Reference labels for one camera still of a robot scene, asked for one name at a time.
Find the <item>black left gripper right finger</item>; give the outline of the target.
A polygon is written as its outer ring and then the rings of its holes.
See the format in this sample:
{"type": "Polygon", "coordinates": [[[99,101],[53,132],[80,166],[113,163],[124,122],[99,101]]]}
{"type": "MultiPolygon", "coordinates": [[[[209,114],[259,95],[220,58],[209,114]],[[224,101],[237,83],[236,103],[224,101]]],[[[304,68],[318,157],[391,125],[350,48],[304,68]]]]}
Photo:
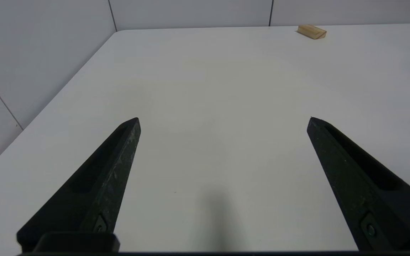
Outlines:
{"type": "Polygon", "coordinates": [[[306,131],[358,249],[410,252],[410,185],[332,124],[306,131]]]}

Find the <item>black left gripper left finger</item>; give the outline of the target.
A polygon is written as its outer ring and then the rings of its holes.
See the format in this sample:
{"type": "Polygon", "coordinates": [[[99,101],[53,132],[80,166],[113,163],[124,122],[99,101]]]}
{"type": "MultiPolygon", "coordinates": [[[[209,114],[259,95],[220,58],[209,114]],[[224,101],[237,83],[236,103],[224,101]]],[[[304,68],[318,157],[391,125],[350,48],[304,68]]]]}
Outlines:
{"type": "Polygon", "coordinates": [[[141,135],[138,118],[121,123],[19,229],[23,253],[117,253],[114,235],[141,135]]]}

